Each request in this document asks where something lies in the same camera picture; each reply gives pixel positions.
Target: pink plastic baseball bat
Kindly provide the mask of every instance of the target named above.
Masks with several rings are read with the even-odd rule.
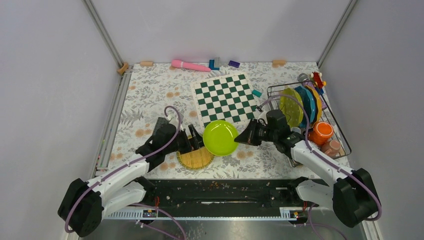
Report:
[[[210,72],[211,69],[209,67],[206,66],[202,66],[202,65],[197,65],[194,63],[190,63],[190,62],[184,62],[181,60],[172,60],[171,62],[171,66],[173,66],[174,68],[183,68],[183,69],[191,69],[191,70],[196,70],[196,71],[201,71],[201,72]]]

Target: blue plate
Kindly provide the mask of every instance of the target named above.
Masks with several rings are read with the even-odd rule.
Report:
[[[294,90],[299,93],[302,98],[303,107],[306,111],[309,122],[312,124],[317,117],[317,110],[315,105],[314,95],[306,89],[304,86],[295,87]],[[306,117],[303,116],[302,122],[299,125],[300,128],[306,128]]]

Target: green and white chessboard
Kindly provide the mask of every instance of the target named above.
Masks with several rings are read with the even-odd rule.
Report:
[[[192,82],[190,86],[202,127],[215,120],[238,126],[259,116],[253,88],[243,72]]]

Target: wood piece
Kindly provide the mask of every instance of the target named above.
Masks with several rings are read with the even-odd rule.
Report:
[[[153,62],[152,61],[141,61],[140,66],[142,66],[142,67],[153,67]]]
[[[128,69],[129,66],[130,65],[128,65],[128,62],[124,62],[123,63],[123,66],[120,69],[116,70],[116,71],[117,71],[117,73],[119,73],[120,75],[122,75]]]
[[[185,168],[190,170],[198,170],[211,164],[212,160],[214,160],[214,155],[209,152],[206,147],[202,147],[198,150],[185,154],[180,154],[180,152],[177,152],[176,158]]]
[[[282,67],[282,66],[286,65],[286,63],[287,63],[287,61],[282,60],[282,59],[273,60],[272,61],[272,67],[273,68]]]

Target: red toy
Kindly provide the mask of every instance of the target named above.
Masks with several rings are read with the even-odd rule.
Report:
[[[314,71],[310,74],[310,78],[315,82],[315,87],[322,89],[327,83],[321,79],[323,74],[321,72]]]

